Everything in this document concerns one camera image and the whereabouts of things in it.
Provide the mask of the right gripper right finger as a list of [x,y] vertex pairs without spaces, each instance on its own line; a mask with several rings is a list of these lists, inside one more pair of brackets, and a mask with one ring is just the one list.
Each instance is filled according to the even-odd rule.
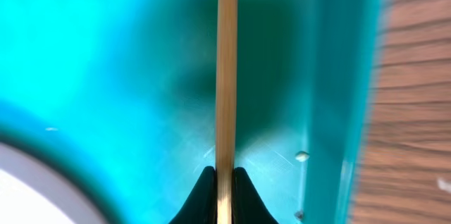
[[242,167],[233,171],[232,215],[233,224],[278,224]]

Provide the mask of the white dinner plate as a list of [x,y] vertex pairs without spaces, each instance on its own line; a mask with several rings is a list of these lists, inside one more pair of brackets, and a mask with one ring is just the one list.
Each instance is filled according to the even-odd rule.
[[69,180],[16,148],[1,144],[1,223],[106,224]]

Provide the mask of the wooden chopstick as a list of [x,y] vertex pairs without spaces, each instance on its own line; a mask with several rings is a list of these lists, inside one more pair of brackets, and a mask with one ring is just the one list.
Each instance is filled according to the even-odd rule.
[[237,0],[218,0],[216,54],[217,223],[231,224],[237,95]]

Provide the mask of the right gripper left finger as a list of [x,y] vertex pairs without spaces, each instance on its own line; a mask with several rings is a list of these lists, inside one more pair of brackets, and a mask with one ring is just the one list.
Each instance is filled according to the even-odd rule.
[[185,203],[170,224],[216,224],[217,179],[214,167],[203,169]]

